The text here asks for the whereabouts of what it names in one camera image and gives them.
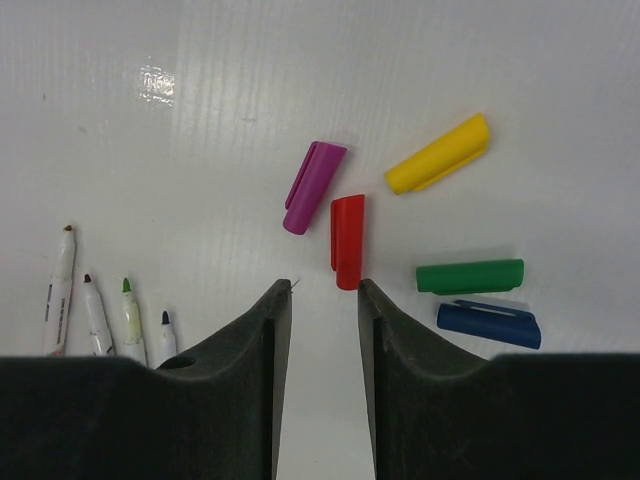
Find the white pen purple end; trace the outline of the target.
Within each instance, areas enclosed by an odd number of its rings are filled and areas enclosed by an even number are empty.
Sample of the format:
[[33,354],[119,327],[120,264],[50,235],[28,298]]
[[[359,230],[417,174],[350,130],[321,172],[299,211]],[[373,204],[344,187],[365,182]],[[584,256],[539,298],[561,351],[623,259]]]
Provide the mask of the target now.
[[106,318],[102,297],[90,274],[84,275],[82,292],[87,311],[92,352],[95,356],[114,356],[116,350]]

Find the white pen yellow end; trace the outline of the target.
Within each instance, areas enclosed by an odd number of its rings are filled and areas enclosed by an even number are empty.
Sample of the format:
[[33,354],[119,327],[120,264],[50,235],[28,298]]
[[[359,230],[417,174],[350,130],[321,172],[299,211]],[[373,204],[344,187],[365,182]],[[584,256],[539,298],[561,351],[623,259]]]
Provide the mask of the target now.
[[57,251],[46,301],[42,353],[59,356],[64,353],[73,284],[76,252],[75,230],[66,225]]

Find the yellow pen cap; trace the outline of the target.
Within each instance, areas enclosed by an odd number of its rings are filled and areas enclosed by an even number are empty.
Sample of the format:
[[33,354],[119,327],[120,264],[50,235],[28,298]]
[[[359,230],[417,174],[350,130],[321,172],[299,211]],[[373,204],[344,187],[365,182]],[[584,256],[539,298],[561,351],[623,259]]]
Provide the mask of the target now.
[[490,129],[476,113],[384,174],[395,195],[417,192],[456,172],[488,149]]

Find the red pen cap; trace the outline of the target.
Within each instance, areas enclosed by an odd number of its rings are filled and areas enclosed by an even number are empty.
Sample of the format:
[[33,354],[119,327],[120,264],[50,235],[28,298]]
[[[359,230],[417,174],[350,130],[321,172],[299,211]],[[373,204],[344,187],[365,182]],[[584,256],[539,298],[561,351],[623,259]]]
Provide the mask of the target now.
[[337,287],[345,291],[356,290],[361,280],[365,199],[357,194],[331,202],[330,265]]

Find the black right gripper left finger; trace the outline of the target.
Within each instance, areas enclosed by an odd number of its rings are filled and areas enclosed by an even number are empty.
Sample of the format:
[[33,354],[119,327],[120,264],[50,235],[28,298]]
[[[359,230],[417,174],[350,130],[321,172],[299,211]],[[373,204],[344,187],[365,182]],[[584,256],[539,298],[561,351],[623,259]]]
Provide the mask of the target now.
[[151,369],[127,357],[5,357],[5,479],[272,479],[292,288]]

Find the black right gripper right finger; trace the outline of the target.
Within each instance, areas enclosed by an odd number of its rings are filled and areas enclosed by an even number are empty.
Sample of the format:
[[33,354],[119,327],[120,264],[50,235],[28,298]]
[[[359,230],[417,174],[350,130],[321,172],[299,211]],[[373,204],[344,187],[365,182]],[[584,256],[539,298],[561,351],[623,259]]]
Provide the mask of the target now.
[[371,280],[358,327],[379,479],[635,479],[635,354],[478,357]]

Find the purple pen cap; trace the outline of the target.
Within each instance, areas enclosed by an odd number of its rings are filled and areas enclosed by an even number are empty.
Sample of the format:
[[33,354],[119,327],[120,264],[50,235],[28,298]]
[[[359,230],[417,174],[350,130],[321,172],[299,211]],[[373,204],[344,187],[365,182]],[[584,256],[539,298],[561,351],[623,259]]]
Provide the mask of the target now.
[[347,151],[346,147],[332,143],[310,144],[285,200],[286,231],[295,235],[306,233]]

